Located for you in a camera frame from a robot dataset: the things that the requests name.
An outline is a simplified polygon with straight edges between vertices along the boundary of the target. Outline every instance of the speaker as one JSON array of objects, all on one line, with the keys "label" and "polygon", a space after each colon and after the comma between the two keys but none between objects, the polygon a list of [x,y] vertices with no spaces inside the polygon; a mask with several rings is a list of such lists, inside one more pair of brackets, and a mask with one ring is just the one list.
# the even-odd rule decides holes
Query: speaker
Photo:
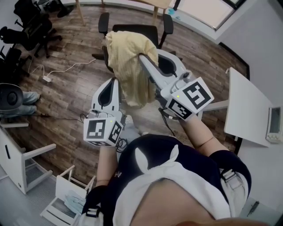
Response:
[{"label": "speaker", "polygon": [[14,110],[23,103],[23,91],[20,87],[8,83],[0,84],[0,111]]}]

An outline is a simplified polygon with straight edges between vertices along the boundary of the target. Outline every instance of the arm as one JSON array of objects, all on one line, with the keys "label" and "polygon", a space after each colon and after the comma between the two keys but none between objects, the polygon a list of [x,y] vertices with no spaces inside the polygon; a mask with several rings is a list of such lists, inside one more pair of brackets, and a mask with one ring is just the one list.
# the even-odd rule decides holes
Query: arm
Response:
[{"label": "arm", "polygon": [[97,167],[97,186],[108,185],[118,167],[116,147],[101,147]]},{"label": "arm", "polygon": [[210,156],[216,151],[228,150],[213,136],[209,128],[197,116],[193,116],[187,122],[181,120],[180,124],[192,145],[203,155]]}]

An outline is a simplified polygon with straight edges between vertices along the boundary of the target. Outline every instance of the person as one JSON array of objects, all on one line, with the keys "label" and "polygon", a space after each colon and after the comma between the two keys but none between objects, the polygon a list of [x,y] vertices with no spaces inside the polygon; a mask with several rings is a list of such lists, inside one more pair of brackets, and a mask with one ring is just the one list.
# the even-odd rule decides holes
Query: person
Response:
[{"label": "person", "polygon": [[0,118],[12,118],[19,115],[32,115],[37,111],[34,105],[40,99],[40,94],[37,92],[23,91],[23,104],[14,110],[0,111]]},{"label": "person", "polygon": [[96,187],[80,225],[90,217],[95,226],[261,225],[215,224],[240,214],[251,175],[197,116],[180,124],[194,148],[175,137],[140,136],[127,116],[120,138],[129,144],[119,162],[115,147],[100,148]]}]

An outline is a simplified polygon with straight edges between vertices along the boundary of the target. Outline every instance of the white wall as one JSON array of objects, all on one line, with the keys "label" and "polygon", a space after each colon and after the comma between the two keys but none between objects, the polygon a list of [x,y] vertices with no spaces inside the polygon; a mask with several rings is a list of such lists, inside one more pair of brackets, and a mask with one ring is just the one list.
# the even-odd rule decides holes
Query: white wall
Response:
[{"label": "white wall", "polygon": [[[21,19],[14,14],[15,3],[17,0],[0,0],[0,29],[4,26],[14,30],[22,30],[19,25],[14,24],[16,19],[21,22]],[[0,49],[5,45],[3,53],[6,54],[13,44],[5,44],[0,40]]]},{"label": "white wall", "polygon": [[[276,0],[257,1],[222,41],[249,64],[251,82],[283,105],[283,9]],[[282,213],[283,144],[263,148],[243,141],[239,157],[252,175],[250,196]]]}]

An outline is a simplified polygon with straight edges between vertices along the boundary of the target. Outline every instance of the white desk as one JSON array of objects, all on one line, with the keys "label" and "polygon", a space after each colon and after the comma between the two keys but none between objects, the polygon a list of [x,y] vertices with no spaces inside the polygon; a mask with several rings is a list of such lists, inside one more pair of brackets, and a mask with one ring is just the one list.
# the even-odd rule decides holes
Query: white desk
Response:
[{"label": "white desk", "polygon": [[24,151],[25,148],[20,148],[0,124],[0,165],[24,194],[52,174],[52,170],[49,170],[27,184],[26,168],[28,166],[25,166],[25,161],[55,147],[56,144],[51,144],[23,154],[21,151]]},{"label": "white desk", "polygon": [[229,69],[229,76],[229,99],[209,104],[203,111],[228,108],[225,133],[269,147],[270,142],[265,137],[272,103],[234,68]]}]

